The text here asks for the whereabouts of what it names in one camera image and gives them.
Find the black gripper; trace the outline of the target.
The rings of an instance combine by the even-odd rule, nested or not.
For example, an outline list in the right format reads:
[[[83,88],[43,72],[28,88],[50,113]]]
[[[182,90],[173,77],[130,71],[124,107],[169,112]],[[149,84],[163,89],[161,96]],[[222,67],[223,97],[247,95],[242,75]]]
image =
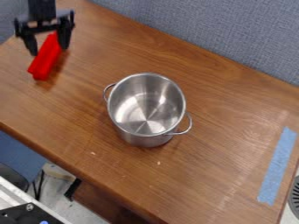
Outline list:
[[[38,55],[36,33],[58,31],[60,48],[67,50],[71,44],[71,32],[75,27],[75,11],[58,9],[56,0],[27,0],[28,12],[14,20],[15,35],[22,37],[32,56]]]

